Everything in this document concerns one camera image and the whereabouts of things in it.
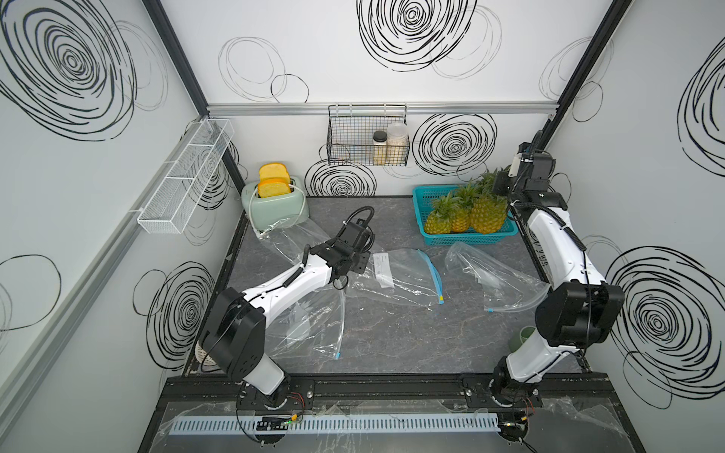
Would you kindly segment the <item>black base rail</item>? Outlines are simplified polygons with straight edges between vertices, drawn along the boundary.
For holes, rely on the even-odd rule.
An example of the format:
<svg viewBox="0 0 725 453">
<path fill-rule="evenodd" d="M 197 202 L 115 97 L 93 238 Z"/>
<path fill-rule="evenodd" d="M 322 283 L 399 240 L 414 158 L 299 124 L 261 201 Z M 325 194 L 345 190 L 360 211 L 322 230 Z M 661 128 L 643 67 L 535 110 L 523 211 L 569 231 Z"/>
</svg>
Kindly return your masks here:
<svg viewBox="0 0 725 453">
<path fill-rule="evenodd" d="M 602 373 L 554 373 L 537 384 L 512 384 L 499 394 L 489 373 L 464 374 L 293 374 L 279 390 L 266 396 L 254 386 L 234 383 L 222 376 L 168 379 L 156 404 L 158 411 L 171 403 L 224 403 L 244 410 L 311 409 L 316 403 L 342 400 L 461 399 L 470 408 L 513 405 L 536 407 L 544 399 L 571 396 L 611 396 L 614 387 Z"/>
</svg>

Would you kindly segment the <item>yellow pineapple green crown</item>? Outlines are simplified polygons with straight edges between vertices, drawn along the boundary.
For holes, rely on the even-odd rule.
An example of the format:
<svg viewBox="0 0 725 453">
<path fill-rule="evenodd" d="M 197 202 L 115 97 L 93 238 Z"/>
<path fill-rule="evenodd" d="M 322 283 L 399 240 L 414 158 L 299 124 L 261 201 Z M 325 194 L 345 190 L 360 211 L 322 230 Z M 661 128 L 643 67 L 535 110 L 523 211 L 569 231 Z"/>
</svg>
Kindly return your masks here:
<svg viewBox="0 0 725 453">
<path fill-rule="evenodd" d="M 450 234 L 456 200 L 452 194 L 432 200 L 432 210 L 426 218 L 424 232 L 429 235 Z"/>
</svg>

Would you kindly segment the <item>green ceramic cup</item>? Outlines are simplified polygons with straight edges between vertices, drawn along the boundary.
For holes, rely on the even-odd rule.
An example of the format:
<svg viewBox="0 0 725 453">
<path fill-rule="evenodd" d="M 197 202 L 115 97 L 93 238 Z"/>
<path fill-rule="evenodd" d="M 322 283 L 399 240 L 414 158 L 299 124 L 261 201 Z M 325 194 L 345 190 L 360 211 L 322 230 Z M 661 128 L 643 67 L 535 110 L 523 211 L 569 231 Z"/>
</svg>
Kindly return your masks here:
<svg viewBox="0 0 725 453">
<path fill-rule="evenodd" d="M 510 353 L 517 352 L 528 339 L 534 334 L 536 328 L 534 326 L 524 326 L 509 340 L 508 347 Z"/>
</svg>

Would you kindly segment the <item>rear yellow toast slice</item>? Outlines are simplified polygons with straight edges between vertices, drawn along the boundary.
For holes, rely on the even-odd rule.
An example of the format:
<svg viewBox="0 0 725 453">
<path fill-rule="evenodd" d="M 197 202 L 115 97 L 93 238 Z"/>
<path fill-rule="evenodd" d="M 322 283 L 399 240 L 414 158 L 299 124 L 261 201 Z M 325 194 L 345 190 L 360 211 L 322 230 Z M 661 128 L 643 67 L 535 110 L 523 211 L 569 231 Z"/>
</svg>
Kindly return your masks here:
<svg viewBox="0 0 725 453">
<path fill-rule="evenodd" d="M 259 170 L 260 181 L 268 179 L 280 179 L 285 183 L 291 182 L 291 176 L 287 170 L 287 167 L 280 162 L 271 162 L 264 164 Z"/>
</svg>

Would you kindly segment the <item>white-lid spice jar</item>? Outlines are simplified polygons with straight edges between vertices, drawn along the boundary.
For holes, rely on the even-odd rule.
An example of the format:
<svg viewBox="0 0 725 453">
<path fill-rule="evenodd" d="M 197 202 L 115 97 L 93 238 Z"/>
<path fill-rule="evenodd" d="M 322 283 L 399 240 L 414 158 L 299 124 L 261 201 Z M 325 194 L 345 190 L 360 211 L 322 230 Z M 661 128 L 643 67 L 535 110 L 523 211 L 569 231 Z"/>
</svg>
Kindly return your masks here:
<svg viewBox="0 0 725 453">
<path fill-rule="evenodd" d="M 396 122 L 387 126 L 386 164 L 401 166 L 406 164 L 409 151 L 409 134 L 405 123 Z"/>
</svg>

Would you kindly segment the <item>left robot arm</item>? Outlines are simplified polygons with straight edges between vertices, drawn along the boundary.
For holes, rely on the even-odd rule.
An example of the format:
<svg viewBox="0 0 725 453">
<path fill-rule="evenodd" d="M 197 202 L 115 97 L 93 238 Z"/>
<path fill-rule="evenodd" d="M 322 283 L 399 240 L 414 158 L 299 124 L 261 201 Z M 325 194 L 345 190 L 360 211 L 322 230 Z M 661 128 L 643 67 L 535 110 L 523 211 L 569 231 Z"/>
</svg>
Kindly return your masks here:
<svg viewBox="0 0 725 453">
<path fill-rule="evenodd" d="M 212 360 L 231 381 L 281 407 L 291 394 L 290 377 L 265 353 L 266 328 L 308 294 L 364 273 L 375 242 L 374 214 L 371 206 L 353 211 L 335 236 L 307 245 L 300 261 L 277 277 L 242 292 L 221 292 L 199 332 L 200 362 Z"/>
</svg>

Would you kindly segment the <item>clear zip-top bag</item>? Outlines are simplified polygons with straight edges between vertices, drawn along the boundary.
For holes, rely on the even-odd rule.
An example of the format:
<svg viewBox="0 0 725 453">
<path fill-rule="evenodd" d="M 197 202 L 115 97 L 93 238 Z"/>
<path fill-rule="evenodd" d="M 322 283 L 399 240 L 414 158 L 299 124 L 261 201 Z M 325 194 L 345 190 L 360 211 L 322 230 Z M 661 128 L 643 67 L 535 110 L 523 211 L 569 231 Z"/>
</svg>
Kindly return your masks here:
<svg viewBox="0 0 725 453">
<path fill-rule="evenodd" d="M 476 282 L 478 298 L 489 313 L 520 313 L 536 308 L 551 285 L 499 262 L 483 251 L 455 243 L 445 257 L 447 274 Z"/>
<path fill-rule="evenodd" d="M 307 294 L 266 329 L 265 353 L 275 360 L 339 358 L 346 295 L 332 285 Z"/>
<path fill-rule="evenodd" d="M 306 247 L 315 247 L 330 239 L 312 219 L 289 226 L 289 228 L 274 228 L 257 234 L 261 244 L 281 255 L 287 262 L 300 262 Z"/>
</svg>

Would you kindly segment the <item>blue-zip clear bag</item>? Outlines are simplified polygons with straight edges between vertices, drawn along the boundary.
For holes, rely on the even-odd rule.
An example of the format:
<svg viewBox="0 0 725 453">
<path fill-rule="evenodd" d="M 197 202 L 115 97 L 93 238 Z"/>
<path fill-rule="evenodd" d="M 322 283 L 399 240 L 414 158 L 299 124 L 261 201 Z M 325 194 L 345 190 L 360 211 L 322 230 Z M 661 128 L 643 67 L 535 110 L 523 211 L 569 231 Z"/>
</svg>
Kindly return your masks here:
<svg viewBox="0 0 725 453">
<path fill-rule="evenodd" d="M 438 270 L 426 253 L 413 248 L 372 254 L 364 273 L 353 275 L 346 293 L 350 297 L 426 309 L 445 303 Z"/>
</svg>

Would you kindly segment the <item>mint green toaster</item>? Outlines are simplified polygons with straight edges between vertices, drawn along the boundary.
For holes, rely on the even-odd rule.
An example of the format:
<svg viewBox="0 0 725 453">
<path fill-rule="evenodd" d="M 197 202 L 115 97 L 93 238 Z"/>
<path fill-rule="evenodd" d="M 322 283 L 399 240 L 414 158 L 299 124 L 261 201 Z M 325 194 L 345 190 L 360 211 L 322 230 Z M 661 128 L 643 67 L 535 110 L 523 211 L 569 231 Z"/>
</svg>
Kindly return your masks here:
<svg viewBox="0 0 725 453">
<path fill-rule="evenodd" d="M 300 177 L 292 176 L 292 192 L 285 196 L 259 198 L 258 181 L 243 188 L 241 200 L 251 226 L 258 232 L 289 228 L 310 217 L 307 192 Z"/>
</svg>

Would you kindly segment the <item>white woven ball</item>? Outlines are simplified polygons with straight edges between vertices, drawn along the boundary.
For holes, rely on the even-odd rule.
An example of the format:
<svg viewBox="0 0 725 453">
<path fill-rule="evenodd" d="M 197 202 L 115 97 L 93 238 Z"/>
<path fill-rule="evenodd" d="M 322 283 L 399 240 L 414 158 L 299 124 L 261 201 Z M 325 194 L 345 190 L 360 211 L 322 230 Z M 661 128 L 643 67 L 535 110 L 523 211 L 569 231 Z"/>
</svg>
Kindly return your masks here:
<svg viewBox="0 0 725 453">
<path fill-rule="evenodd" d="M 194 346 L 194 357 L 196 358 L 197 362 L 204 367 L 216 366 L 216 362 L 214 361 L 214 359 L 200 345 L 200 343 L 196 343 L 196 345 Z"/>
</svg>

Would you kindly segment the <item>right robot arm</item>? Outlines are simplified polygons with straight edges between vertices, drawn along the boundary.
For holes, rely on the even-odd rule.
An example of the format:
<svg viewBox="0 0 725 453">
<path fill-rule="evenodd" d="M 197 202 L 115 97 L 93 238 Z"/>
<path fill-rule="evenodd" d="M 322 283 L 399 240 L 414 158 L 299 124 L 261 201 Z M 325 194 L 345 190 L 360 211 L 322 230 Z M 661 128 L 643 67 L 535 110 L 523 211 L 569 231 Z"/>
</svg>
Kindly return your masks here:
<svg viewBox="0 0 725 453">
<path fill-rule="evenodd" d="M 567 356 L 583 356 L 591 345 L 603 343 L 625 302 L 623 290 L 608 283 L 589 259 L 566 200 L 549 188 L 554 166 L 546 152 L 520 151 L 493 186 L 495 194 L 507 197 L 527 244 L 541 248 L 551 285 L 535 309 L 534 333 L 495 368 L 490 393 L 504 408 L 531 396 L 545 373 Z"/>
</svg>

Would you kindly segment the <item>dark-lid spice jar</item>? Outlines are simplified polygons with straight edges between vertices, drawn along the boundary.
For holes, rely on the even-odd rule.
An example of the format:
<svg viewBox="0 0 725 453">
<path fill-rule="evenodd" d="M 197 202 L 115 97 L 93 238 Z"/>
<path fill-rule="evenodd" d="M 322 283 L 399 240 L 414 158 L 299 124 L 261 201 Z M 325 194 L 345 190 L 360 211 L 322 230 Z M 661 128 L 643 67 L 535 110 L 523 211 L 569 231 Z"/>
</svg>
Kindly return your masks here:
<svg viewBox="0 0 725 453">
<path fill-rule="evenodd" d="M 387 161 L 387 133 L 376 130 L 373 134 L 373 164 L 384 166 Z"/>
</svg>

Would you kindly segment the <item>front yellow toast slice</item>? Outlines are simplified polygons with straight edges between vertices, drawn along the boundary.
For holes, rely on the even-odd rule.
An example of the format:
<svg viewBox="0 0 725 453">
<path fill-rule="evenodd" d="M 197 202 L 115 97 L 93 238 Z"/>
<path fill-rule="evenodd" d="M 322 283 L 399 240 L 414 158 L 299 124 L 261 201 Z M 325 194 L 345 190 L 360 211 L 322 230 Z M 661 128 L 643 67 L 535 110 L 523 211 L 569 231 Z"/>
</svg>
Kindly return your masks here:
<svg viewBox="0 0 725 453">
<path fill-rule="evenodd" d="M 258 184 L 259 198 L 272 198 L 277 196 L 285 196 L 292 192 L 291 181 L 282 177 L 270 177 L 263 179 Z"/>
</svg>

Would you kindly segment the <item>yellow toast slice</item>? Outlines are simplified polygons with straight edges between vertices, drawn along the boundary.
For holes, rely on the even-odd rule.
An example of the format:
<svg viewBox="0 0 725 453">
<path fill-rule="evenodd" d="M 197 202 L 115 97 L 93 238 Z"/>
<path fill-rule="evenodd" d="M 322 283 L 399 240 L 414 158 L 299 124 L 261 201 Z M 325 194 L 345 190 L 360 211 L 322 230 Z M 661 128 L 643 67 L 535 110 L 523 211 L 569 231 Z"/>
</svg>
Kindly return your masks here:
<svg viewBox="0 0 725 453">
<path fill-rule="evenodd" d="M 270 177 L 263 179 L 258 184 L 259 198 L 272 198 L 277 196 L 285 196 L 292 192 L 291 181 L 282 177 Z"/>
<path fill-rule="evenodd" d="M 259 170 L 260 181 L 268 179 L 280 179 L 285 183 L 291 182 L 291 176 L 287 170 L 287 167 L 280 162 L 271 162 L 264 164 Z"/>
</svg>

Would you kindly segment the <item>teal plastic basket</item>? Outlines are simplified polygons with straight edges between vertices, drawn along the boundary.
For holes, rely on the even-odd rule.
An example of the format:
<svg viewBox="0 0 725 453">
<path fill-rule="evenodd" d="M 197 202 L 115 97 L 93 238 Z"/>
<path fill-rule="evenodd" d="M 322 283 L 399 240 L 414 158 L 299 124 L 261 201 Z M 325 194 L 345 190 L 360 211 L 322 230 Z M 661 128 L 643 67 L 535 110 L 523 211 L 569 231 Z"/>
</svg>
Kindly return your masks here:
<svg viewBox="0 0 725 453">
<path fill-rule="evenodd" d="M 446 196 L 457 188 L 458 185 L 423 185 L 413 188 L 412 200 L 415 218 L 426 245 L 441 247 L 442 245 L 453 245 L 457 242 L 467 243 L 468 245 L 494 245 L 519 233 L 517 224 L 513 220 L 506 218 L 500 230 L 491 234 L 480 234 L 472 230 L 472 228 L 463 233 L 428 234 L 424 226 L 429 214 L 432 212 L 432 202 L 441 196 Z"/>
</svg>

